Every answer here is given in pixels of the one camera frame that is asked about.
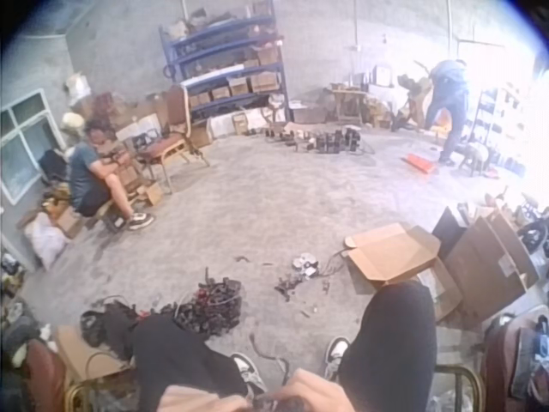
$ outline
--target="concrete floor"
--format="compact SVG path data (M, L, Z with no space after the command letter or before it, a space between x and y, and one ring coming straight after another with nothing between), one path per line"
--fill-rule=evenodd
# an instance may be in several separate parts
M308 251L325 263L345 236L395 221L432 230L447 204L482 202L504 186L456 169L418 172L401 158L413 152L434 160L438 153L416 135L365 138L375 155L296 153L263 136L217 141L205 149L210 168L172 164L176 192L152 210L153 226L116 236L102 223L84 229L48 273L28 277L23 296L41 320L76 324L92 302L111 294L142 310L179 300L209 267L212 277L240 280L245 290L241 324L211 339L212 348L245 352L276 387L281 372L255 356L248 340L254 331L265 352L321 373L326 345L336 335L355 336L373 291L344 267L331 277L328 294L313 280L286 303L273 287L291 272L292 259ZM437 331L439 362L473 362L469 349L479 335Z

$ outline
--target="shelf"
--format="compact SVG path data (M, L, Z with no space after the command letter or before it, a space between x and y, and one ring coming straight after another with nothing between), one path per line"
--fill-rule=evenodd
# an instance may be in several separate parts
M254 97L267 96L269 94L277 93L277 92L280 93L281 92L280 89L279 90L272 90L272 91L264 92L264 93L238 94L236 96L226 97L225 99L212 100L209 103L204 103L203 105L191 107L190 110L192 112L198 112L198 111L205 110L205 109L210 109L210 108L216 107L216 106L223 106L223 105L231 104L231 103L234 103L235 101L251 99L251 98L254 98Z
M265 64L264 66L246 67L242 70L236 70L230 73L223 73L222 75L209 77L208 79L204 79L200 82L193 83L190 86L187 86L187 90L192 90L193 88L198 88L200 86L203 86L211 82L217 82L219 80L227 79L227 77L250 75L252 73L259 73L261 71L279 71L281 70L281 68L282 68L282 64L280 63Z
M228 52L229 50L238 49L240 47L246 47L248 45L253 45L255 43L267 43L269 41L275 41L278 39L278 35L270 34L267 36L256 36L249 39L232 41L230 43L225 43L224 45L216 45L205 50L195 51L194 53L183 56L182 58L176 58L172 61L172 64L188 64L194 62L195 60L201 58L207 58L208 56L213 56L214 54Z
M200 32L194 33L184 39L173 40L170 42L170 45L177 46L177 47L180 47L183 45L190 45L192 43L207 39L208 37L212 37L217 34L230 32L232 30L239 30L240 28L244 28L247 26L269 24L269 23L273 23L274 21L275 19L273 18L272 15L259 15L259 16L251 17L249 19L232 20L227 23L219 24L217 26L205 28Z

